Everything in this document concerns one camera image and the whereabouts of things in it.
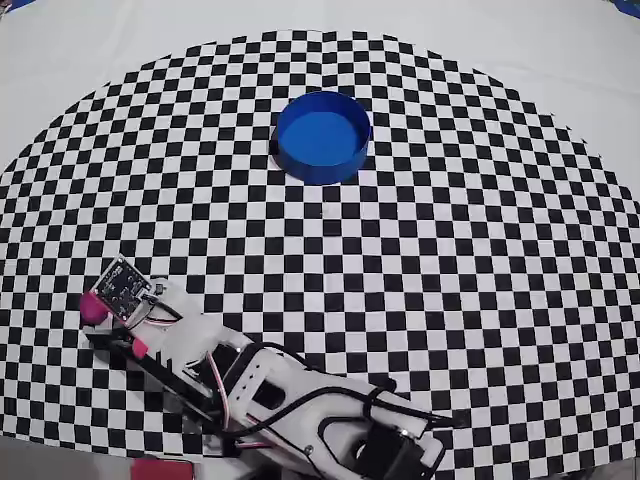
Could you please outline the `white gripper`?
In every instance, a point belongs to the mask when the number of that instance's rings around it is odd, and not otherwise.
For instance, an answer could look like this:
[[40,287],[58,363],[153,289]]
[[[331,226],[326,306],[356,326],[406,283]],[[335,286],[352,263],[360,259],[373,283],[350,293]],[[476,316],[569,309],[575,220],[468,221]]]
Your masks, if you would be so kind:
[[83,324],[82,332],[94,347],[135,363],[201,420],[219,420],[220,401],[213,394],[216,381],[207,355],[219,345],[240,353],[250,339],[201,312],[195,298],[170,280],[157,277],[150,283],[127,320],[129,330]]

